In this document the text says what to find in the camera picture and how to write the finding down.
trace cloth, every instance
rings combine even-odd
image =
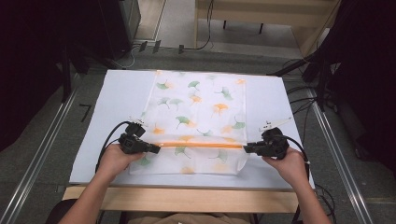
[[[131,175],[236,175],[248,160],[244,79],[157,71],[141,119],[142,140],[163,146],[132,163]]]
[[[250,214],[128,213],[128,224],[249,224]]]

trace metal frame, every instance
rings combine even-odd
[[[6,208],[6,211],[0,219],[0,223],[15,223],[23,204],[25,203],[30,193],[30,190],[33,187],[33,184],[35,183],[35,179],[37,178],[38,173],[40,172],[41,167],[43,166],[47,155],[50,152],[52,143],[55,140],[55,137],[58,134],[59,130],[61,129],[62,124],[64,123],[64,119],[70,109],[70,106],[73,104],[78,90],[79,82],[79,75],[75,74],[73,83],[76,83],[76,87],[72,90],[69,98],[59,107],[55,118],[53,119],[43,140],[41,141],[40,146],[38,147],[37,152],[35,153],[35,156],[30,162],[30,165],[27,168],[20,183],[15,188],[15,191]]]
[[[309,97],[316,96],[315,91],[313,90],[308,90],[307,94]],[[320,110],[317,103],[314,103],[313,106],[318,123],[321,130],[323,131],[324,137],[326,138],[330,152],[332,153],[332,158],[334,159],[338,173],[343,180],[346,193],[352,203],[353,208],[355,209],[359,223],[374,223],[367,209],[364,198],[361,195],[361,191],[359,190],[359,187],[349,170],[341,148],[338,146],[337,140],[335,139],[335,136],[332,132],[332,127],[330,126],[325,113]]]

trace patterned cloth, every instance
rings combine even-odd
[[[248,154],[245,80],[215,73],[157,71],[141,119],[142,139],[163,145],[130,174],[236,175]]]

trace hand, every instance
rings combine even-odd
[[[129,163],[137,161],[143,156],[143,153],[132,155],[125,154],[121,150],[120,144],[112,144],[107,147],[105,154],[100,160],[100,165],[96,174],[108,178],[111,182],[116,175],[128,167]]]
[[[275,160],[270,157],[262,157],[262,159],[276,168],[280,176],[293,188],[297,184],[301,184],[303,180],[308,181],[303,153],[294,148],[287,149],[286,157],[283,160]]]

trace orange stick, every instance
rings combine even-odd
[[[186,143],[186,142],[168,142],[155,143],[159,147],[221,147],[229,149],[242,149],[242,145],[223,144],[223,143]]]

